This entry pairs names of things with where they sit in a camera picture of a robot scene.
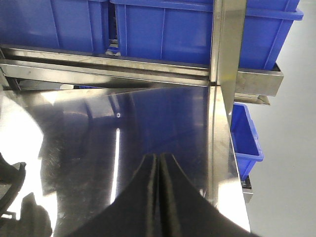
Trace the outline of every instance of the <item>black rubber object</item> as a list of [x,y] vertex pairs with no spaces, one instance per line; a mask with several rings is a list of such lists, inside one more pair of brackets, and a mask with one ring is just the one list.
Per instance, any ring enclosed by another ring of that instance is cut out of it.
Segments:
[[52,234],[49,215],[36,204],[33,193],[23,198],[19,221],[2,218],[0,223],[3,237],[50,237]]
[[18,192],[21,190],[25,179],[25,163],[20,163],[19,169],[8,164],[0,153],[0,184],[11,185],[0,199],[0,217],[6,212]]
[[205,200],[172,154],[159,159],[159,201],[164,237],[256,237]]
[[116,200],[68,237],[153,237],[157,164],[155,155],[146,155]]

